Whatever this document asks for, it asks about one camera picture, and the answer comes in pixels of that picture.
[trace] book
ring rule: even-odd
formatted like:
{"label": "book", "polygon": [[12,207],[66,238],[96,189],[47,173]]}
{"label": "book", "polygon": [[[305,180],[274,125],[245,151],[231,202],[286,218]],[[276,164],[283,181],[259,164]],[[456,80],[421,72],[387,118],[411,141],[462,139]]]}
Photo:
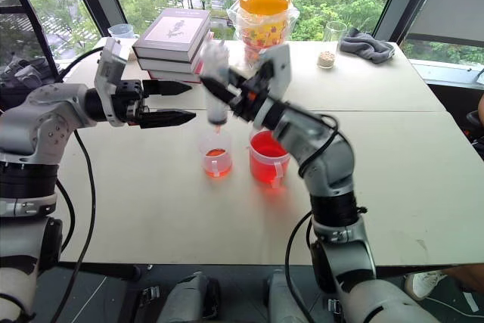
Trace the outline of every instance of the book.
{"label": "book", "polygon": [[198,76],[203,68],[203,62],[200,61],[193,73],[169,72],[148,70],[151,79],[170,79],[173,81],[185,81],[200,83]]}
{"label": "book", "polygon": [[153,58],[139,58],[139,67],[142,70],[152,70],[152,71],[169,71],[169,72],[183,72],[183,73],[193,73],[200,60],[200,53],[202,50],[203,43],[213,38],[213,32],[208,32],[203,41],[198,45],[197,51],[191,60],[191,62],[183,61],[171,61],[171,60],[159,60]]}
{"label": "book", "polygon": [[191,62],[210,28],[210,12],[167,8],[133,45],[136,57]]}

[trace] white table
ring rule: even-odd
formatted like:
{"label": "white table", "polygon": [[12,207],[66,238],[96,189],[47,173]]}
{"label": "white table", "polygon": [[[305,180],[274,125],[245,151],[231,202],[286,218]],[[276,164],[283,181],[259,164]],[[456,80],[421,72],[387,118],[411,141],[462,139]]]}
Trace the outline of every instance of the white table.
{"label": "white table", "polygon": [[[227,42],[232,65],[243,57],[241,42]],[[320,42],[289,42],[292,81],[285,98],[309,110],[331,111],[445,111],[398,46],[395,56],[380,65],[353,54],[339,53],[335,66],[323,70],[316,66]],[[81,62],[69,82],[94,87],[98,56],[93,54]],[[124,79],[149,79],[137,61],[128,62]],[[205,109],[202,85],[176,98],[153,96],[151,107]]]}
{"label": "white table", "polygon": [[[379,266],[484,262],[484,163],[446,112],[336,112],[355,151],[355,193]],[[310,209],[290,162],[285,188],[254,181],[251,127],[230,119],[234,168],[210,179],[200,167],[197,130],[205,111],[174,128],[80,130],[91,154],[98,208],[86,262],[281,264],[290,231]],[[90,192],[85,161],[72,138],[59,178],[77,223],[62,260],[84,243]],[[59,198],[56,217],[65,221]],[[292,263],[310,264],[303,231]]]}

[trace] white sneaker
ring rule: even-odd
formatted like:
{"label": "white sneaker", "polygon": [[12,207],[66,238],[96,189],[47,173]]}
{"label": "white sneaker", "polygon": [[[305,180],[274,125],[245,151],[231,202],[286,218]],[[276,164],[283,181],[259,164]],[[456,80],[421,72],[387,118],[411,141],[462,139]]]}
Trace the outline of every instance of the white sneaker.
{"label": "white sneaker", "polygon": [[414,300],[423,300],[432,293],[433,288],[446,276],[439,270],[411,274],[405,279],[405,292]]}

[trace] orange lid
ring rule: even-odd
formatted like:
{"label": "orange lid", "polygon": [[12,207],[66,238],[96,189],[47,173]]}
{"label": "orange lid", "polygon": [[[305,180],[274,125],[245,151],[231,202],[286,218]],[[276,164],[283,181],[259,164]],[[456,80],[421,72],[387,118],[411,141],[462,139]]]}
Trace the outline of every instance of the orange lid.
{"label": "orange lid", "polygon": [[273,15],[286,11],[290,0],[239,0],[240,7],[251,14]]}

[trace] towel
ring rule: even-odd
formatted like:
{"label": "towel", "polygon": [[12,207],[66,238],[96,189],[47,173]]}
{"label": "towel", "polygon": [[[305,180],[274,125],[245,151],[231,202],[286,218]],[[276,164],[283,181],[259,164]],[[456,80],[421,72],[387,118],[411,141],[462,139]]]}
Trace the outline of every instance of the towel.
{"label": "towel", "polygon": [[377,41],[367,33],[360,33],[356,28],[351,28],[346,37],[341,39],[340,50],[356,54],[374,64],[385,62],[395,53],[391,44]]}

